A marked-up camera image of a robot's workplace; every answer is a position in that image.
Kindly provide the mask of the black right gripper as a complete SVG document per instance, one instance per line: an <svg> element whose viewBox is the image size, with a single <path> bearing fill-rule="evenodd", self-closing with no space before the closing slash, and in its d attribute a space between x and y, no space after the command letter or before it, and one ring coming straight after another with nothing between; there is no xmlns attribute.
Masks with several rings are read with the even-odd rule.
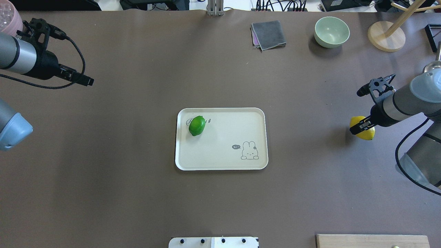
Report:
<svg viewBox="0 0 441 248"><path fill-rule="evenodd" d="M377 125L389 127L397 123L397 120L390 117L384 110L384 101L396 91L391 85L395 76L395 74L392 74L386 77L372 79L369 83L361 86L357 90L357 95L359 97L370 95L374 105L370 110L370 116L353 116L351 118L349 129L351 134L360 134Z"/></svg>

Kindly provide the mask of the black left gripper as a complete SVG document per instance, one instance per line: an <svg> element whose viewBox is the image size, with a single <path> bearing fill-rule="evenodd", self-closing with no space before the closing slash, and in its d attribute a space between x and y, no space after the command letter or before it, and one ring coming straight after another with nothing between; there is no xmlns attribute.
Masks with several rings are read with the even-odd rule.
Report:
<svg viewBox="0 0 441 248"><path fill-rule="evenodd" d="M64 66L57 56L47 50L49 38L68 39L60 28L47 23L44 19L33 18L31 22L23 21L25 31L17 31L16 39L18 73L40 80L49 80L56 76L82 86L92 86L94 79Z"/></svg>

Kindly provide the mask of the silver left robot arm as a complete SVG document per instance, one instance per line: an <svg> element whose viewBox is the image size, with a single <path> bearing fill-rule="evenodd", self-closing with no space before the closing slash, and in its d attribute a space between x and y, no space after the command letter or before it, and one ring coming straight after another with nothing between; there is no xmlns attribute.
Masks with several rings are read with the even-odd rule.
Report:
<svg viewBox="0 0 441 248"><path fill-rule="evenodd" d="M93 78L84 74L85 60L76 43L60 28L44 19L24 21L25 31L17 30L12 36L1 33L1 69L36 78L49 80L56 76L69 82L69 86L93 85ZM82 60L82 71L78 72L58 62L57 56L47 50L49 38L68 40L73 44ZM0 146L8 151L33 132L32 125L4 100L0 101Z"/></svg>

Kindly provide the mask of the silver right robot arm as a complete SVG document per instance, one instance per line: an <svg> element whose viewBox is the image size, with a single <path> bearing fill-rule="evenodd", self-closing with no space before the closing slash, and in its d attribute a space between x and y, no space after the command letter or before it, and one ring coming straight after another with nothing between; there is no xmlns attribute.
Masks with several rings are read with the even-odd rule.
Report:
<svg viewBox="0 0 441 248"><path fill-rule="evenodd" d="M389 127L410 117L424 118L406 134L395 148L397 169L413 184L440 194L440 62L427 64L422 74L399 89L392 86L395 75L377 77L362 86L359 97L369 95L373 100L370 114L350 124L353 135Z"/></svg>

